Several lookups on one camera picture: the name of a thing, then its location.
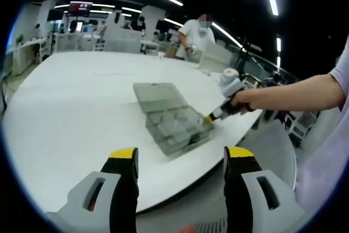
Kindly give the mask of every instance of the ceiling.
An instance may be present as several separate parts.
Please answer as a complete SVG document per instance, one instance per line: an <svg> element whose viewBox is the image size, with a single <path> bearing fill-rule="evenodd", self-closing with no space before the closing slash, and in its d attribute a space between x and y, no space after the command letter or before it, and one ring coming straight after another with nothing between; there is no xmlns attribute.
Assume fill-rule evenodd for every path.
<svg viewBox="0 0 349 233"><path fill-rule="evenodd" d="M66 4L70 0L60 0ZM276 0L279 16L269 0L92 0L94 3L141 9L154 5L179 23L211 13L214 21L241 43L243 39L262 49L258 55L276 63L276 37L282 39L281 66L299 78L324 74L334 66L348 32L346 0ZM218 39L229 40L215 32Z"/></svg>

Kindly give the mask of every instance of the round white table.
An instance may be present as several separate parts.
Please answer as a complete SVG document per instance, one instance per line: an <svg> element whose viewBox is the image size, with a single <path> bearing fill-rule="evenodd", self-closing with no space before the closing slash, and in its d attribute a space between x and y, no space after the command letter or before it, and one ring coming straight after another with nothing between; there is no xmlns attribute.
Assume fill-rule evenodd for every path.
<svg viewBox="0 0 349 233"><path fill-rule="evenodd" d="M9 157L39 209L58 211L69 190L100 171L120 148L139 148L138 212L176 195L217 165L224 146L236 145L260 110L217 121L210 142L167 157L147 131L133 90L136 82L172 82L189 105L207 115L224 97L215 78L196 67L113 52L56 53L39 65L3 118Z"/></svg>

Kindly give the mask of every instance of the white shirt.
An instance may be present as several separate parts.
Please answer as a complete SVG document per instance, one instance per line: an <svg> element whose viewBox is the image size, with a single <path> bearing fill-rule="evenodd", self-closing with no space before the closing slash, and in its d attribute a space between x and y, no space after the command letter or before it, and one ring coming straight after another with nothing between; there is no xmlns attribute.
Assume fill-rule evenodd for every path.
<svg viewBox="0 0 349 233"><path fill-rule="evenodd" d="M212 32L212 29L208 28L206 33L201 33L199 31L200 24L198 20L191 19L188 20L183 27L181 27L178 31L181 32L186 37L186 42L189 46L195 46L197 49L201 50L202 52L205 51L207 41L212 41L215 43L214 35ZM186 54L184 46L181 44L177 53L176 57L184 58L185 60L188 59L188 56Z"/></svg>

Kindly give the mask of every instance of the gray plastic organizer box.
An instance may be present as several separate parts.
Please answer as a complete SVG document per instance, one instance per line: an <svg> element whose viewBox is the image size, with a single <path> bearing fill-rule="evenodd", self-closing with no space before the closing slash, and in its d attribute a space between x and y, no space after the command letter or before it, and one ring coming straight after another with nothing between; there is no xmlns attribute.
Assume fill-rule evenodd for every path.
<svg viewBox="0 0 349 233"><path fill-rule="evenodd" d="M135 83L134 90L146 128L169 156L188 151L209 140L213 125L185 101L172 83Z"/></svg>

